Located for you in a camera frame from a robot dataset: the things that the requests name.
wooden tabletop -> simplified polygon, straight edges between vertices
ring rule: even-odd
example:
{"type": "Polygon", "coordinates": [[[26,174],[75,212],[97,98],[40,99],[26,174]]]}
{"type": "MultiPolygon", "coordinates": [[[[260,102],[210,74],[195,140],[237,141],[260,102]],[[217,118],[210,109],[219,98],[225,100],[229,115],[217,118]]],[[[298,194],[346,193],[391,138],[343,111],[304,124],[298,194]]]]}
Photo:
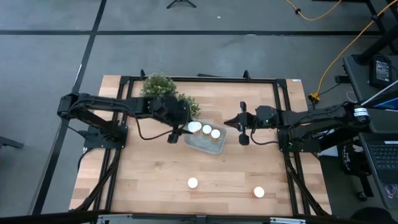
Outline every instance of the wooden tabletop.
{"type": "MultiPolygon", "coordinates": [[[[106,75],[100,96],[116,97],[120,76],[106,75]]],[[[224,150],[211,155],[188,147],[183,138],[168,144],[167,135],[153,141],[143,141],[136,122],[127,119],[129,132],[122,150],[114,196],[113,212],[173,213],[208,215],[291,215],[284,158],[276,144],[241,146],[239,132],[223,124],[240,113],[239,102],[245,101],[248,112],[255,113],[259,105],[275,106],[271,84],[262,83],[203,83],[175,82],[177,90],[194,96],[201,107],[199,119],[211,121],[227,129],[224,150]],[[189,178],[198,179],[198,187],[189,189],[189,178]],[[254,198],[252,190],[260,186],[264,198],[254,198]]],[[[307,110],[300,80],[287,80],[293,111],[307,110]]],[[[142,82],[134,82],[133,96],[139,96],[142,82]]],[[[112,113],[96,114],[111,119],[112,113]]],[[[170,127],[152,119],[139,121],[142,135],[155,136],[170,127]]],[[[258,142],[276,140],[276,130],[257,130],[258,142]]],[[[309,153],[301,153],[305,182],[324,210],[330,212],[325,182],[319,161],[309,153]]],[[[104,149],[94,149],[81,162],[70,208],[76,208],[88,196],[98,181],[104,149]]],[[[104,188],[101,206],[108,187],[104,188]]],[[[301,197],[296,188],[299,210],[301,197]]]]}

white cup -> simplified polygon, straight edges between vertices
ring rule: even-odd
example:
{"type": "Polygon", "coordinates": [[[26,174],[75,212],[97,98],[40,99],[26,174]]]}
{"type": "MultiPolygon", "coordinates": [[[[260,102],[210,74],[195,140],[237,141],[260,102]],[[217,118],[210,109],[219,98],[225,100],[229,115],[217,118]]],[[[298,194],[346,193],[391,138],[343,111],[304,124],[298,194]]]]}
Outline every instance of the white cup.
{"type": "Polygon", "coordinates": [[[265,194],[265,191],[264,191],[264,189],[262,187],[256,187],[253,190],[253,194],[254,194],[254,196],[256,198],[262,198],[264,196],[264,194],[265,194]]]}
{"type": "Polygon", "coordinates": [[[198,187],[198,179],[196,179],[194,177],[189,178],[188,187],[191,189],[198,187]]]}
{"type": "Polygon", "coordinates": [[[200,122],[197,122],[197,121],[189,122],[188,131],[190,131],[192,133],[199,133],[200,129],[201,129],[201,123],[200,122]]]}
{"type": "Polygon", "coordinates": [[[211,126],[206,124],[201,130],[205,136],[209,136],[211,133],[211,126]]]}
{"type": "Polygon", "coordinates": [[[211,131],[211,138],[214,140],[214,141],[217,141],[218,140],[218,138],[220,137],[220,135],[221,135],[221,133],[220,133],[220,131],[219,130],[212,130],[211,131]]]}

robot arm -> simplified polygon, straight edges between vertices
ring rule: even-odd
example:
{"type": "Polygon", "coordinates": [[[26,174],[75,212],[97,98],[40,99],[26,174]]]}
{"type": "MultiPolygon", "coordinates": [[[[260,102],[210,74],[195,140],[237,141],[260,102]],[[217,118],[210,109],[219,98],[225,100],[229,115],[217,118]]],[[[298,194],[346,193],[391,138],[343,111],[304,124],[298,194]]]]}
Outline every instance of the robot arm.
{"type": "Polygon", "coordinates": [[[239,143],[244,146],[249,144],[246,129],[251,129],[253,133],[256,129],[276,128],[279,130],[281,147],[286,146],[287,141],[294,141],[300,151],[318,152],[321,150],[312,147],[315,145],[315,141],[318,142],[316,137],[318,133],[340,127],[362,130],[369,124],[367,110],[349,102],[304,112],[283,111],[271,106],[259,106],[256,109],[256,115],[248,113],[245,102],[241,102],[241,111],[235,118],[225,121],[224,124],[242,132],[239,136],[239,143]]]}
{"type": "Polygon", "coordinates": [[[178,128],[190,121],[189,106],[176,97],[165,98],[132,97],[126,100],[91,96],[86,93],[63,96],[57,114],[62,119],[79,119],[98,130],[107,141],[123,141],[125,132],[112,121],[105,121],[90,110],[126,113],[136,119],[152,118],[173,128],[168,142],[176,143],[183,133],[190,133],[178,128]]]}

green plant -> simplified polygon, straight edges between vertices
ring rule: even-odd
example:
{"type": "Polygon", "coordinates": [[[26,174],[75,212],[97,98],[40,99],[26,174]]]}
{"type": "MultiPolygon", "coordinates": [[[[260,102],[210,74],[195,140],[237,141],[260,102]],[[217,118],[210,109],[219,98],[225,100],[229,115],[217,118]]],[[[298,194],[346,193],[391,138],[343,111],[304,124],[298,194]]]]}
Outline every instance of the green plant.
{"type": "Polygon", "coordinates": [[[152,74],[142,85],[141,96],[171,96],[176,95],[177,87],[174,82],[164,74],[152,74]]]}
{"type": "Polygon", "coordinates": [[[185,100],[188,102],[191,118],[198,118],[200,108],[194,97],[179,94],[173,80],[167,78],[163,73],[154,73],[144,80],[141,96],[177,96],[179,101],[185,100]]]}
{"type": "Polygon", "coordinates": [[[191,96],[186,96],[184,93],[183,94],[178,94],[178,100],[185,100],[189,104],[189,113],[191,118],[198,118],[199,116],[199,111],[200,107],[197,102],[195,102],[194,97],[191,96]]]}

black floor stripe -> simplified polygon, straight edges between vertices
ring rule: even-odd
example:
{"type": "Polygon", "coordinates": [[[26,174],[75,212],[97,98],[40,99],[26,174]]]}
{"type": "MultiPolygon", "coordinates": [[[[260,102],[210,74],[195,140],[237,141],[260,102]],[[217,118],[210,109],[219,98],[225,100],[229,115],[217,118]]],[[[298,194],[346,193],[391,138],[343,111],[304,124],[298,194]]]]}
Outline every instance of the black floor stripe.
{"type": "MultiPolygon", "coordinates": [[[[100,30],[96,35],[300,35],[341,36],[358,35],[360,31],[266,31],[266,30],[100,30]]],[[[380,35],[379,31],[367,31],[363,35],[380,35]]]]}
{"type": "MultiPolygon", "coordinates": [[[[0,30],[0,35],[291,35],[291,36],[350,36],[360,31],[271,31],[271,30],[0,30]]],[[[363,36],[380,35],[366,31],[363,36]]]]}
{"type": "Polygon", "coordinates": [[[91,35],[91,30],[0,30],[0,35],[91,35]]]}
{"type": "MultiPolygon", "coordinates": [[[[96,19],[94,22],[92,32],[90,32],[91,35],[90,35],[90,38],[88,39],[88,43],[86,46],[85,53],[83,55],[83,59],[81,60],[81,67],[80,67],[78,75],[76,77],[75,84],[72,88],[73,93],[77,93],[80,89],[81,81],[83,80],[83,76],[85,74],[88,59],[90,57],[90,53],[91,53],[91,50],[94,45],[94,40],[95,40],[94,33],[98,30],[98,27],[100,26],[100,22],[102,19],[102,15],[104,13],[105,5],[106,5],[106,0],[102,0],[101,4],[99,5],[98,13],[97,13],[97,16],[96,16],[96,19]]],[[[37,194],[35,205],[33,207],[33,211],[32,211],[33,215],[39,215],[42,213],[43,206],[45,203],[45,198],[46,198],[47,193],[50,188],[51,180],[54,175],[55,168],[57,166],[58,158],[61,153],[63,141],[65,140],[66,134],[67,134],[67,127],[65,125],[60,124],[59,132],[57,133],[56,139],[54,139],[53,146],[50,150],[50,152],[51,152],[50,161],[46,168],[45,175],[44,175],[42,184],[40,186],[39,192],[37,194]]]]}

